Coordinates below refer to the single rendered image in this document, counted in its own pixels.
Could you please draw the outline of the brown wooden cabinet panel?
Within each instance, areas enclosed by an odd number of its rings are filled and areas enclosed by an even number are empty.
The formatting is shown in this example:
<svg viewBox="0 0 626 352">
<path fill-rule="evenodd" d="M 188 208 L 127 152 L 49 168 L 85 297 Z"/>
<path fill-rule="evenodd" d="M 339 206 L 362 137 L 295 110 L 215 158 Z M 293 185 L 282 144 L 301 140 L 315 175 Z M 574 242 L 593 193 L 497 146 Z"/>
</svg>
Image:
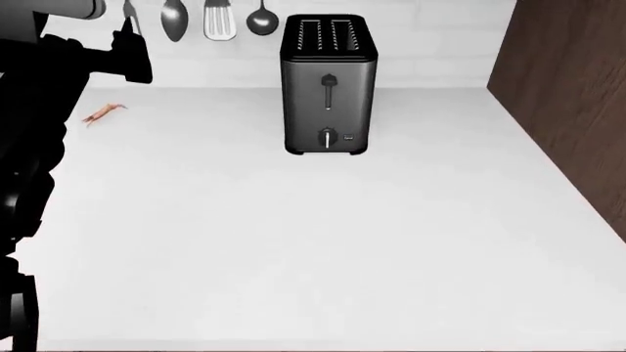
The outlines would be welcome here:
<svg viewBox="0 0 626 352">
<path fill-rule="evenodd" d="M 626 242 L 626 0 L 517 0 L 487 89 Z"/>
</svg>

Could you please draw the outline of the grey hanging metal spoon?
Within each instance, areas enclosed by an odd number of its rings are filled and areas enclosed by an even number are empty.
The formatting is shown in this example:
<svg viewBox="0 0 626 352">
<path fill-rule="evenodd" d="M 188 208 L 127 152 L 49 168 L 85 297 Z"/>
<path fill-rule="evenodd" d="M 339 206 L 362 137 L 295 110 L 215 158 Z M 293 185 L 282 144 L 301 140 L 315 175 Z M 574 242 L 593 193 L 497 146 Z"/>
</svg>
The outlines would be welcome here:
<svg viewBox="0 0 626 352">
<path fill-rule="evenodd" d="M 182 0 L 165 0 L 160 11 L 160 20 L 166 36 L 176 43 L 187 31 L 188 10 Z"/>
</svg>

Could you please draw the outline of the small orange shrimp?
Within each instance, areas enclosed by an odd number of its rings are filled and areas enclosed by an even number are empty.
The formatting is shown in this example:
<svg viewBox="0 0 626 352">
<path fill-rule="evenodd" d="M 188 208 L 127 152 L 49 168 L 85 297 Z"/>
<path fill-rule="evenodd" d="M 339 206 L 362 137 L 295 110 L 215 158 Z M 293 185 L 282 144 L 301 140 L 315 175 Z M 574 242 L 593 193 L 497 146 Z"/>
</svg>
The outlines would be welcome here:
<svg viewBox="0 0 626 352">
<path fill-rule="evenodd" d="M 118 109 L 127 110 L 128 107 L 126 105 L 121 105 L 121 104 L 106 104 L 104 107 L 100 108 L 95 113 L 92 113 L 91 115 L 82 119 L 81 122 L 84 122 L 87 124 L 87 126 L 90 126 L 92 123 L 98 121 L 99 119 L 102 119 L 111 111 L 118 110 Z"/>
</svg>

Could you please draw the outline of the white hanging slotted spatula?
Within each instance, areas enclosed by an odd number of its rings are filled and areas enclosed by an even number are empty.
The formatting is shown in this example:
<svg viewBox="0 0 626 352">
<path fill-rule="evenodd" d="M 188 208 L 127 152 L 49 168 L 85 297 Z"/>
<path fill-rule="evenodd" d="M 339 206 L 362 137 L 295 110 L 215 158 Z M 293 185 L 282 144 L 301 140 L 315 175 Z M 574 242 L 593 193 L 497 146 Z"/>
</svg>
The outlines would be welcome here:
<svg viewBox="0 0 626 352">
<path fill-rule="evenodd" d="M 203 34 L 213 41 L 228 41 L 236 37 L 231 0 L 204 0 Z"/>
</svg>

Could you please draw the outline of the grey hanging metal ladle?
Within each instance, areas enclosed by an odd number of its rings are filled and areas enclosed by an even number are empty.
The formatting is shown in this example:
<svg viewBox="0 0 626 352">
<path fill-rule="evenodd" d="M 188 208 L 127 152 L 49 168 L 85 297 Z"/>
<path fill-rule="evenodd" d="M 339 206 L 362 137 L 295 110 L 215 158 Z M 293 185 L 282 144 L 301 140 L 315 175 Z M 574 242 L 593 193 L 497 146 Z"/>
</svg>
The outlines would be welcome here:
<svg viewBox="0 0 626 352">
<path fill-rule="evenodd" d="M 280 24 L 279 17 L 265 7 L 265 0 L 246 18 L 246 26 L 253 34 L 267 36 L 274 33 Z"/>
</svg>

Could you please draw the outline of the black two-slot toaster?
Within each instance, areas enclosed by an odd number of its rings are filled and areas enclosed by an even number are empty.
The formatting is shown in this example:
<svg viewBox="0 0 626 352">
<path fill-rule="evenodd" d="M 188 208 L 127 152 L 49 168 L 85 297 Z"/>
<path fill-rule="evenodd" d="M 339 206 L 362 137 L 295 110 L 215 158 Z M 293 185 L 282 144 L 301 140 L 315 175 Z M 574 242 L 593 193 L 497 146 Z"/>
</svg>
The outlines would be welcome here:
<svg viewBox="0 0 626 352">
<path fill-rule="evenodd" d="M 379 52 L 363 17 L 297 14 L 280 50 L 285 149 L 362 154 L 369 145 Z"/>
</svg>

